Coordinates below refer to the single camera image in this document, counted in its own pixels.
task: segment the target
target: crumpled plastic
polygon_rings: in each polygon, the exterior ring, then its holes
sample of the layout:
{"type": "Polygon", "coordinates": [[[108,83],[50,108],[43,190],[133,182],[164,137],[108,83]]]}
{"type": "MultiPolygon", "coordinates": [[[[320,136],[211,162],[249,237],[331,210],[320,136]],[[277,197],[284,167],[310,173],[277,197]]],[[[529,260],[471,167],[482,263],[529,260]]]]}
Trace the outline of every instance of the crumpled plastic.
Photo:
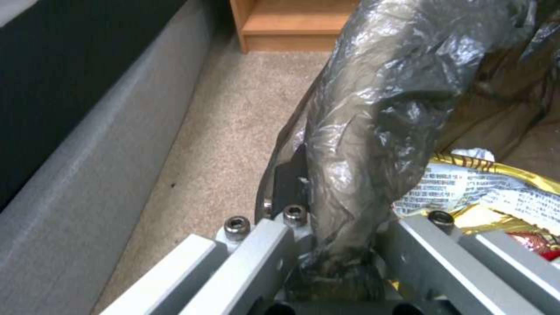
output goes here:
{"type": "Polygon", "coordinates": [[[317,248],[300,284],[348,279],[344,270],[364,261],[391,203],[420,180],[484,56],[532,36],[536,4],[362,0],[280,132],[257,194],[258,221],[270,215],[263,201],[274,167],[305,145],[317,248]]]}

